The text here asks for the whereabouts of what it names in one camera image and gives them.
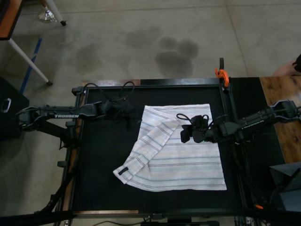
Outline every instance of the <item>orange object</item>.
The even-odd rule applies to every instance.
[[[261,205],[256,204],[255,207],[260,209],[260,210],[263,210],[263,207]]]
[[[224,78],[225,80],[225,87],[229,86],[229,77],[228,77],[228,73],[224,70],[224,69],[220,69],[219,71],[217,70],[217,68],[215,68],[215,74],[219,79]]]
[[[215,71],[217,78],[224,79],[225,87],[228,87],[229,86],[229,77],[228,77],[228,73],[224,70],[224,58],[220,58],[220,69],[217,70],[217,68],[215,68],[214,71]]]

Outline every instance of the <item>white table leg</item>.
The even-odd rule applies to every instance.
[[[8,40],[8,42],[11,44],[11,46],[14,48],[15,51],[18,52],[18,54],[23,57],[23,59],[38,73],[39,76],[47,83],[47,85],[51,86],[52,82],[48,80],[48,78],[39,70],[39,68],[31,61],[31,59],[20,49],[20,47],[12,40]]]
[[[55,15],[55,18],[57,19],[57,21],[59,21],[63,26],[66,26],[66,21],[63,20],[60,12],[58,11],[55,3],[53,2],[53,0],[46,0],[46,3],[49,6],[52,13]]]

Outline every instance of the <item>handle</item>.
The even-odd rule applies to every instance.
[[[7,107],[6,109],[3,109],[4,106],[5,106],[5,103],[8,101],[8,104],[7,104]],[[2,104],[2,107],[1,107],[1,112],[3,113],[7,113],[9,111],[9,108],[10,108],[10,104],[11,104],[11,99],[10,98],[7,98],[3,101],[3,104]]]

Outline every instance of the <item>towel label tag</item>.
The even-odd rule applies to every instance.
[[[118,174],[121,175],[123,174],[125,171],[128,171],[128,167],[125,167],[122,171],[120,171]]]

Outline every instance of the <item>black box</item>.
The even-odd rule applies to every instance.
[[[16,113],[28,105],[29,100],[0,77],[0,138],[18,138],[21,135]]]

